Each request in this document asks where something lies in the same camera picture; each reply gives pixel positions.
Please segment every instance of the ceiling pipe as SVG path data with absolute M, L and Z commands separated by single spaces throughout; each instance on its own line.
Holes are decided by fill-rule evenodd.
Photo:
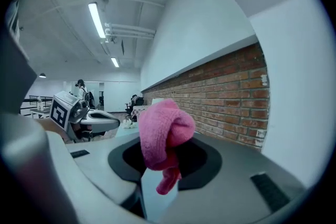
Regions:
M 118 24 L 105 24 L 106 27 L 110 27 L 112 28 L 122 28 L 122 29 L 129 29 L 129 30 L 135 30 L 135 31 L 139 31 L 139 32 L 145 32 L 145 33 L 149 33 L 149 34 L 153 34 L 155 35 L 156 31 L 155 30 L 151 30 L 151 29 L 147 29 L 147 28 L 143 28 L 143 27 L 139 27 L 139 26 L 130 26 L 130 25 L 118 25 Z
M 146 32 L 139 32 L 139 31 L 133 31 L 133 30 L 124 30 L 124 29 L 112 29 L 112 33 L 126 33 L 126 34 L 135 34 L 135 35 L 142 35 L 142 36 L 153 36 L 151 33 Z
M 130 37 L 130 38 L 143 38 L 143 39 L 154 39 L 154 36 L 137 36 L 137 35 L 120 35 L 120 34 L 112 34 L 106 35 L 110 37 Z

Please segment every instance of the black slot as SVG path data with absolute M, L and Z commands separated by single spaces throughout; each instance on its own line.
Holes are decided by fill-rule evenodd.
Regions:
M 251 180 L 272 212 L 279 210 L 289 203 L 290 200 L 286 194 L 267 174 L 252 176 Z
M 75 151 L 75 152 L 71 152 L 70 153 L 72 155 L 72 157 L 75 159 L 75 158 L 78 158 L 78 157 L 81 157 L 81 156 L 85 156 L 85 155 L 88 155 L 90 154 L 89 152 L 83 150 L 83 151 Z

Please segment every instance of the table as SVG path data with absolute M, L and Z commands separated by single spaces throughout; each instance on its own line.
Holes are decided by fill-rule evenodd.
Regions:
M 139 132 L 139 127 L 138 127 L 138 123 L 134 122 L 133 124 L 136 124 L 136 128 L 130 128 L 130 129 L 125 129 L 123 127 L 123 123 L 120 123 L 120 126 L 117 130 L 117 134 L 115 135 L 116 137 L 121 137 L 124 135 L 129 135 L 129 134 L 135 134 Z
M 32 115 L 32 118 L 34 118 L 34 114 L 37 114 L 39 119 L 47 118 L 47 117 L 49 117 L 49 113 L 50 113 L 50 107 L 44 108 L 43 111 L 38 110 L 38 109 L 31 109 L 30 110 L 30 114 Z
M 137 116 L 139 117 L 140 113 L 142 111 L 145 111 L 147 110 L 147 108 L 149 107 L 149 105 L 136 105 L 133 107 L 133 111 L 131 113 L 131 116 L 134 117 L 134 116 Z

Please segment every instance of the person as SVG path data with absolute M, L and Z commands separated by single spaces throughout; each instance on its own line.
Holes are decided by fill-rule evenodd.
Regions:
M 132 103 L 136 103 L 137 102 L 137 99 L 138 99 L 139 97 L 135 94 L 135 95 L 133 95 L 132 96 Z
M 85 83 L 82 79 L 77 81 L 76 87 L 79 88 L 77 98 L 80 100 L 85 100 L 85 94 L 88 92 L 88 89 L 85 87 Z

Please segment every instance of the railing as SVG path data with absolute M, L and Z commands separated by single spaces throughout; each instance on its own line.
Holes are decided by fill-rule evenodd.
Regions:
M 47 96 L 40 96 L 40 97 L 41 97 L 42 102 L 44 102 L 44 107 L 47 108 L 47 107 L 51 106 L 51 102 L 53 100 L 52 97 L 47 97 Z M 29 109 L 30 110 L 30 109 L 37 108 L 37 102 L 38 102 L 37 98 L 38 98 L 38 96 L 36 96 L 36 95 L 30 95 L 29 99 L 24 99 L 22 101 L 22 105 L 24 105 L 26 103 L 29 103 L 30 106 L 28 106 L 28 107 L 22 107 L 22 105 L 21 105 L 20 114 L 22 114 L 21 110 L 24 110 L 24 109 Z

